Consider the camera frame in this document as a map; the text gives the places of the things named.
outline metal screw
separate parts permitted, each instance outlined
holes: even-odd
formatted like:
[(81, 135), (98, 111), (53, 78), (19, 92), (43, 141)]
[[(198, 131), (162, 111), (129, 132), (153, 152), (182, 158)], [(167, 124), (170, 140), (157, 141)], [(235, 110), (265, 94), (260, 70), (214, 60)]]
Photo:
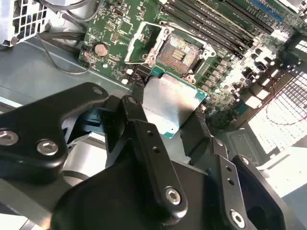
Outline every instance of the metal screw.
[(242, 157), (242, 160), (243, 160), (243, 162), (245, 163), (245, 164), (249, 164), (249, 162), (248, 162), (248, 160), (246, 159), (246, 158), (244, 158), (244, 157)]
[(103, 94), (103, 92), (98, 88), (94, 88), (94, 92), (100, 95)]
[(173, 205), (179, 205), (181, 201), (181, 197), (179, 192), (174, 188), (167, 188), (165, 191), (166, 198)]
[(46, 31), (50, 31), (50, 30), (51, 30), (51, 24), (50, 24), (50, 23), (47, 23), (47, 24), (45, 25), (45, 30), (46, 30)]
[(59, 150), (56, 143), (52, 140), (43, 140), (36, 147), (37, 151), (45, 156), (52, 156)]
[(245, 227), (245, 222), (243, 220), (243, 217), (240, 215), (240, 213), (230, 210), (230, 216), (231, 219), (238, 225), (239, 228), (243, 229)]
[(164, 34), (169, 35), (169, 33), (170, 33), (169, 29), (164, 30)]
[(137, 104), (136, 101), (133, 99), (133, 97), (129, 97), (128, 100), (133, 104)]
[(0, 131), (0, 145), (9, 146), (18, 142), (19, 137), (17, 133), (9, 130)]
[(223, 146), (223, 143), (219, 139), (215, 139), (215, 141), (219, 146)]
[(17, 38), (17, 37), (12, 37), (12, 39), (11, 39), (11, 45), (14, 46), (14, 45), (17, 44), (17, 42), (18, 42), (18, 38)]

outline cable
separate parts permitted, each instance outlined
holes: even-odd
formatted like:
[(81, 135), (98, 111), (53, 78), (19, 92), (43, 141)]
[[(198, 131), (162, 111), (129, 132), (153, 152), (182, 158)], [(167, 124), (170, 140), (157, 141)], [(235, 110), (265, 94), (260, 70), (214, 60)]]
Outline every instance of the cable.
[(80, 8), (82, 6), (85, 6), (86, 4), (88, 4), (91, 0), (81, 0), (80, 2), (71, 4), (69, 6), (60, 6), (60, 5), (53, 5), (45, 0), (39, 0), (44, 6), (52, 9), (52, 10), (56, 10), (56, 11), (69, 11), (69, 10), (74, 10), (77, 8)]
[(299, 122), (304, 121), (305, 119), (307, 119), (307, 115), (306, 115), (304, 118), (302, 118), (302, 119), (300, 119), (298, 121), (295, 121), (295, 122), (292, 122), (292, 123), (287, 123), (287, 124), (279, 124), (279, 123), (276, 123), (275, 121), (272, 121), (269, 118), (269, 116), (268, 116), (268, 107), (269, 107), (269, 102), (273, 101), (273, 99), (275, 99), (275, 97), (276, 97), (275, 87), (274, 87), (274, 84), (273, 84), (273, 97), (267, 102), (266, 109), (265, 109), (267, 119), (269, 121), (271, 121), (273, 124), (278, 125), (278, 126), (292, 126), (292, 125), (295, 125), (296, 123), (299, 123)]
[(89, 63), (89, 67), (88, 67), (86, 70), (81, 71), (81, 72), (73, 72), (73, 71), (69, 71), (69, 70), (62, 69), (61, 67), (59, 67), (59, 66), (54, 62), (54, 60), (52, 59), (52, 57), (51, 57), (49, 51), (47, 50), (47, 48), (46, 48), (46, 46), (45, 46), (43, 40), (40, 38), (39, 35), (37, 35), (37, 38), (42, 42), (42, 46), (43, 46), (43, 48), (44, 48), (44, 50), (45, 50), (47, 56), (49, 57), (50, 61), (51, 61), (52, 64), (54, 65), (54, 67), (55, 67), (56, 69), (58, 69), (59, 71), (61, 71), (61, 72), (63, 72), (63, 73), (73, 74), (73, 75), (81, 75), (81, 74), (84, 74), (84, 73), (88, 72), (88, 71), (91, 69), (91, 66), (92, 66), (92, 65), (91, 65), (90, 63)]
[(83, 41), (85, 33), (76, 33), (76, 32), (60, 32), (60, 33), (49, 33), (42, 32), (39, 34), (42, 39), (65, 39), (71, 41)]
[(64, 13), (62, 14), (62, 18), (71, 22), (72, 24), (74, 24), (75, 26), (77, 26), (79, 29), (81, 29), (82, 31), (86, 32), (87, 30), (87, 26), (85, 26), (83, 23), (79, 23), (78, 21), (76, 21), (74, 18), (70, 17), (68, 14)]
[(43, 38), (44, 41), (58, 47), (58, 48), (61, 48), (61, 49), (64, 49), (65, 51), (67, 52), (70, 52), (70, 53), (74, 53), (74, 54), (79, 54), (80, 53), (80, 50), (74, 48), (74, 47), (71, 47), (71, 46), (68, 46), (60, 41), (57, 41), (57, 40), (53, 40), (53, 39), (48, 39), (48, 38)]
[(100, 2), (99, 2), (99, 4), (98, 4), (98, 6), (97, 6), (95, 12), (93, 13), (92, 16), (90, 16), (90, 17), (88, 17), (88, 18), (80, 18), (80, 17), (78, 17), (77, 15), (75, 15), (74, 13), (72, 13), (71, 11), (67, 11), (67, 14), (68, 14), (70, 17), (72, 17), (74, 20), (76, 20), (77, 22), (80, 22), (80, 23), (82, 23), (82, 22), (88, 22), (88, 21), (92, 20), (92, 19), (98, 14), (98, 12), (99, 12), (99, 10), (100, 10), (100, 8), (101, 8), (101, 6), (102, 6), (103, 3), (104, 3), (104, 1), (103, 1), (103, 0), (100, 0)]

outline red wire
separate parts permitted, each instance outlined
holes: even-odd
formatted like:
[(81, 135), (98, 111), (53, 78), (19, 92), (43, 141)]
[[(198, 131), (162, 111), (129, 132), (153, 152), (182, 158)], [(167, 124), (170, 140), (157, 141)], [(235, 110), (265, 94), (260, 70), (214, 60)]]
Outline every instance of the red wire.
[[(270, 99), (269, 102), (273, 101), (273, 99), (275, 99), (276, 95), (275, 95), (275, 87), (274, 87), (274, 83), (273, 83), (273, 97)], [(269, 107), (269, 102), (267, 102), (267, 107), (266, 107), (266, 117), (269, 121), (271, 121), (272, 123), (278, 125), (278, 126), (292, 126), (292, 125), (295, 125), (296, 123), (299, 123), (303, 120), (305, 120), (307, 118), (307, 115), (303, 118), (303, 119), (300, 119), (298, 121), (295, 121), (293, 123), (287, 123), (287, 124), (279, 124), (279, 123), (276, 123), (275, 121), (272, 121), (269, 116), (268, 116), (268, 107)]]

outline metal plate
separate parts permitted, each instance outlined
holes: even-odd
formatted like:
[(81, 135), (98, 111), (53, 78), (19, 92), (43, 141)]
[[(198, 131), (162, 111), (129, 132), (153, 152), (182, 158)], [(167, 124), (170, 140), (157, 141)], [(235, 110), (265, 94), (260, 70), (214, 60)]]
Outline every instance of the metal plate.
[(163, 74), (151, 77), (144, 90), (143, 108), (149, 122), (159, 132), (172, 138), (179, 127), (206, 97), (206, 93)]

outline motherboard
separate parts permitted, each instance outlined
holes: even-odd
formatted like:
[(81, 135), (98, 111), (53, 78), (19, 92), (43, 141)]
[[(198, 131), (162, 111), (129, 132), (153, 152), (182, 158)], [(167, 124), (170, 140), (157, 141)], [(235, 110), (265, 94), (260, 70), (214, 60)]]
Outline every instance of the motherboard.
[(307, 34), (304, 1), (104, 0), (79, 60), (121, 84), (172, 77), (193, 88), (212, 126), (223, 128), (269, 94), (280, 52)]

